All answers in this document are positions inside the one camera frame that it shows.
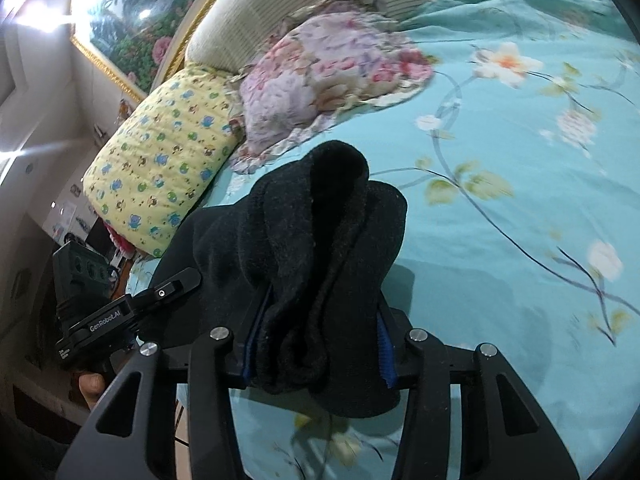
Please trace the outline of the person's left hand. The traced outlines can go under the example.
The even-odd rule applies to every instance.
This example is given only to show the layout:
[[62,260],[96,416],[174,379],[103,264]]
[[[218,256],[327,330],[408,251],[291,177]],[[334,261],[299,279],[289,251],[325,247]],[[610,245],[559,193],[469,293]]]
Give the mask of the person's left hand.
[[78,386],[89,410],[92,411],[106,389],[103,376],[98,373],[81,374],[78,379]]

